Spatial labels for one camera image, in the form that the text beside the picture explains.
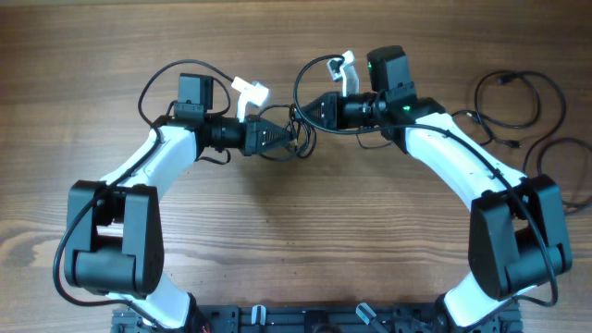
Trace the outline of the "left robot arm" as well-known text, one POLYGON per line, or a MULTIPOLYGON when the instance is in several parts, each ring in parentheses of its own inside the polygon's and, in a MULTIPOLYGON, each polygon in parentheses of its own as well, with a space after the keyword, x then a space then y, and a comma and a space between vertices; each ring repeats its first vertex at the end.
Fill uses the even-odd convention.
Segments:
POLYGON ((260 155, 290 141, 290 134, 250 115, 269 90, 236 77, 237 113, 214 112, 212 76, 181 74, 179 94, 167 112, 150 122, 146 142, 122 166, 96 181, 80 180, 68 194, 67 229, 55 254, 58 293, 81 307, 123 304, 138 329, 207 332, 210 322, 195 298, 164 274, 165 249, 159 203, 175 179, 202 152, 213 148, 260 155), (65 287, 85 289, 97 301, 81 301, 65 287))

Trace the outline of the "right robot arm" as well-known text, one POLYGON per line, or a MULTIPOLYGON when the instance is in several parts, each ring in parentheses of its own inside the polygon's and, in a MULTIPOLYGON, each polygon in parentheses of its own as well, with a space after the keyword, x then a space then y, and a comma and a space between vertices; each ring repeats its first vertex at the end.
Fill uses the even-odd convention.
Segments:
POLYGON ((367 56, 371 80, 362 92, 352 52, 327 55, 332 80, 341 84, 296 114, 312 127, 339 135, 377 131, 405 154, 431 168, 470 213, 467 276, 432 308, 399 307, 391 326, 432 332, 514 332, 519 305, 530 290, 557 288, 573 254, 557 184, 530 178, 501 163, 472 141, 445 108, 419 97, 407 56, 398 45, 367 56))

